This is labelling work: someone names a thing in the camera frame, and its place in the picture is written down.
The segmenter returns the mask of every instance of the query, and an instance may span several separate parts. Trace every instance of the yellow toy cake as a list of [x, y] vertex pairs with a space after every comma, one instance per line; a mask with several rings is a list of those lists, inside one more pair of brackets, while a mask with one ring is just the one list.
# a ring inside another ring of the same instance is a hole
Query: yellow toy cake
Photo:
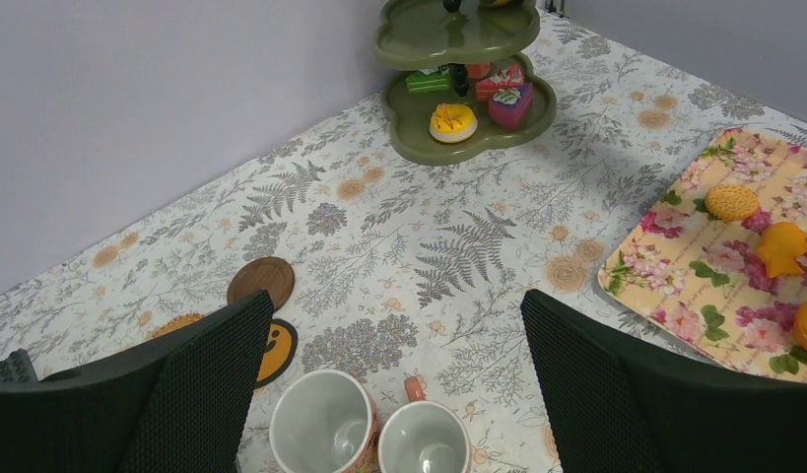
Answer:
[[430, 134], [442, 143], [460, 143], [473, 136], [479, 126], [473, 109], [461, 103], [442, 103], [430, 119]]

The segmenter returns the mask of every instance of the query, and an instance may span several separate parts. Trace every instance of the orange star-shaped toy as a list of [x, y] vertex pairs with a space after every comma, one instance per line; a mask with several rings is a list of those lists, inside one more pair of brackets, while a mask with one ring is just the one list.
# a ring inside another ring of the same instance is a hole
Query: orange star-shaped toy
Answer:
[[806, 252], [806, 233], [791, 222], [780, 222], [763, 231], [760, 245], [754, 253], [766, 264], [766, 276], [800, 276], [803, 268], [798, 256]]

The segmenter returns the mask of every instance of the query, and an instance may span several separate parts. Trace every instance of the pink toy cake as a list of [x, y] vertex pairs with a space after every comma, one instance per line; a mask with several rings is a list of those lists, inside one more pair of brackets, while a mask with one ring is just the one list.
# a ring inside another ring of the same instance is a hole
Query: pink toy cake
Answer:
[[482, 64], [467, 64], [467, 78], [480, 80], [487, 77], [490, 73], [490, 63], [485, 62]]
[[533, 84], [501, 89], [488, 102], [490, 119], [504, 128], [518, 128], [531, 107]]
[[476, 83], [476, 100], [488, 101], [497, 91], [511, 87], [521, 87], [525, 83], [522, 77], [522, 69], [518, 64], [513, 64], [507, 69], [502, 69], [493, 76]]

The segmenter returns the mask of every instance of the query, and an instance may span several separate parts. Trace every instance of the floral mug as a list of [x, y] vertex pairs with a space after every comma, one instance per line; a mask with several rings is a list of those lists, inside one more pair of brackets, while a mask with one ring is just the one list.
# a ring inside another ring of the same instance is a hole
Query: floral mug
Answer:
[[376, 405], [356, 379], [318, 370], [282, 394], [270, 421], [270, 446], [285, 473], [370, 473], [377, 467], [379, 429]]

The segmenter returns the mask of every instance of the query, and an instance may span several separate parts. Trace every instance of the green tiered tray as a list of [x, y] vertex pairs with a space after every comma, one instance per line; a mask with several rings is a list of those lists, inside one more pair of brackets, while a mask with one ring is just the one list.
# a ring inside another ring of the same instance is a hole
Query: green tiered tray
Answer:
[[374, 32], [374, 55], [398, 71], [503, 59], [539, 34], [534, 4], [480, 8], [479, 0], [464, 0], [458, 12], [447, 13], [442, 0], [389, 0]]
[[[533, 75], [533, 66], [524, 54], [493, 61], [492, 67], [504, 69], [514, 63], [519, 64], [525, 80], [532, 82], [534, 88], [531, 109], [515, 130], [502, 128], [490, 121], [487, 103], [476, 101], [475, 81], [468, 81], [470, 93], [460, 98], [454, 91], [410, 94], [406, 90], [406, 77], [410, 73], [396, 75], [382, 93], [383, 111], [390, 122], [389, 133], [394, 150], [413, 163], [445, 166], [469, 160], [483, 151], [520, 145], [539, 136], [554, 121], [557, 98], [548, 83]], [[473, 108], [479, 126], [471, 138], [455, 144], [440, 143], [432, 138], [429, 132], [430, 117], [436, 106], [444, 102], [465, 103]]]

